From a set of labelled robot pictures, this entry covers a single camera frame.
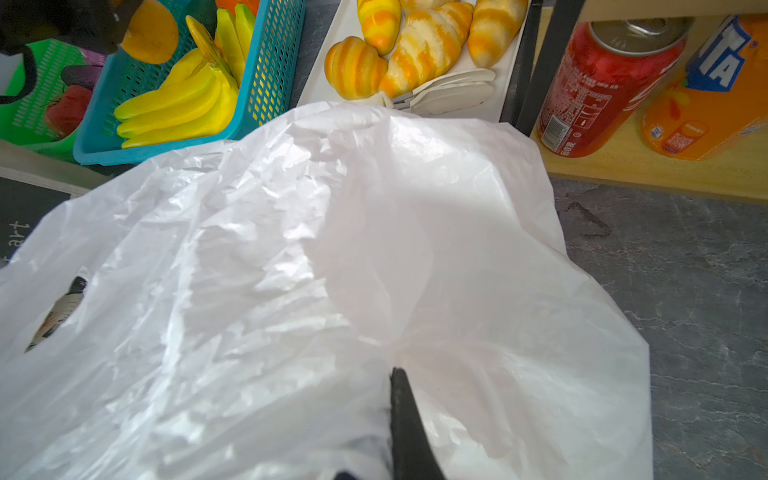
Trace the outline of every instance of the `orange fruit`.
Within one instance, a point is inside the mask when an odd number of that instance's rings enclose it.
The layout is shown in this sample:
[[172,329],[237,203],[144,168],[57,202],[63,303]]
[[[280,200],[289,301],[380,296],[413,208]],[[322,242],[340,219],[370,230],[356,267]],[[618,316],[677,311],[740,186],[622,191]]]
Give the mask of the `orange fruit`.
[[179,46],[174,16],[157,0],[144,0],[128,24],[121,46],[140,61],[155,65],[169,61]]
[[238,3],[245,4],[245,6],[250,8],[251,13],[259,15],[259,0],[245,0],[244,2],[241,0],[216,0],[216,6],[218,8],[226,8],[232,12],[232,15],[235,15],[235,5]]

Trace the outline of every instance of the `blue label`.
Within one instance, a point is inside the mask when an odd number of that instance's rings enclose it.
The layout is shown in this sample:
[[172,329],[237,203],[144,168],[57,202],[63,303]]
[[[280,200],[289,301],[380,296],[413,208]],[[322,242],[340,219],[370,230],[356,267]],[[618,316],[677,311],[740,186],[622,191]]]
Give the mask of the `blue label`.
[[726,18],[688,62],[685,86],[702,91],[730,91],[744,66],[739,52],[750,40],[752,37],[741,28],[738,17]]

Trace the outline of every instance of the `toy croissant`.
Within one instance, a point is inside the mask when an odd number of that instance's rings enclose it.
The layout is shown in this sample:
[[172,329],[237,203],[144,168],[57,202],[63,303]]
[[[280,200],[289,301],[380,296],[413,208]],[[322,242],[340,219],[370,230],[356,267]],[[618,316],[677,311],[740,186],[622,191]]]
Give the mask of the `toy croissant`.
[[368,98],[379,91],[386,60],[361,38],[347,37],[328,50],[325,72],[328,83],[345,100]]
[[395,98],[450,70],[467,41],[472,10],[470,3],[449,2],[409,15],[381,90]]
[[379,55],[392,51],[400,31],[400,0],[357,0],[362,36]]
[[528,0],[478,0],[467,49],[480,68],[490,68],[507,51],[528,11]]

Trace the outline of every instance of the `black object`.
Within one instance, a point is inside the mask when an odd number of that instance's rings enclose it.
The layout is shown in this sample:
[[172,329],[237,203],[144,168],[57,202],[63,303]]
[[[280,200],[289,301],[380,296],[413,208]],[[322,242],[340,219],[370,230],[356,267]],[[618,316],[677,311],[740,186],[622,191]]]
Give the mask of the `black object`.
[[502,108],[502,116],[499,121],[509,122],[513,125],[518,123],[525,93],[528,91],[528,86],[531,83],[531,70],[533,70],[536,40],[538,38],[538,24],[541,21],[541,7],[543,3],[543,0],[531,0],[531,6],[528,8],[525,28],[523,28],[520,34],[518,56],[515,59],[515,65],[512,67],[513,77],[509,82],[507,96]]
[[142,0],[0,0],[0,53],[22,54],[24,87],[16,95],[0,96],[9,104],[35,89],[35,58],[28,44],[56,38],[101,54],[115,53],[131,17]]
[[0,268],[45,214],[72,194],[0,177]]
[[395,480],[445,480],[413,398],[408,375],[392,370],[392,460]]
[[88,286],[88,281],[82,276],[76,276],[74,280],[72,280],[69,290],[67,290],[67,295],[71,295],[72,293],[83,293],[86,286]]
[[24,59],[24,86],[16,95],[0,95],[0,105],[12,104],[31,94],[38,83],[38,68],[35,65],[35,56],[32,49],[27,45],[22,45],[16,53],[22,54]]
[[61,81],[68,87],[79,85],[93,91],[102,70],[101,65],[67,65],[61,70]]
[[[517,121],[513,120],[512,125],[524,135],[530,136],[533,131],[538,113],[541,111],[541,106],[547,97],[554,75],[557,73],[558,67],[560,67],[565,47],[571,39],[571,34],[574,31],[579,15],[581,15],[581,8],[583,6],[584,0],[557,0],[554,4],[552,20],[549,22],[547,34],[544,37],[544,42],[541,44],[536,68],[533,71],[533,77],[530,82],[531,86],[526,90],[521,90],[518,87],[517,90],[524,100]],[[534,46],[537,34],[538,30],[536,34],[532,35]]]

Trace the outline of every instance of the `red strawberry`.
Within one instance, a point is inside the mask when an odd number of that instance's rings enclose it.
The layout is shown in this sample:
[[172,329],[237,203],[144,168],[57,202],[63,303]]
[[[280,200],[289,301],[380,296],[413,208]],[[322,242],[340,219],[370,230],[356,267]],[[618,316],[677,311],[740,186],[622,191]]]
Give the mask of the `red strawberry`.
[[43,121],[59,137],[66,137],[83,121],[92,92],[80,85],[72,85],[60,97],[48,104]]

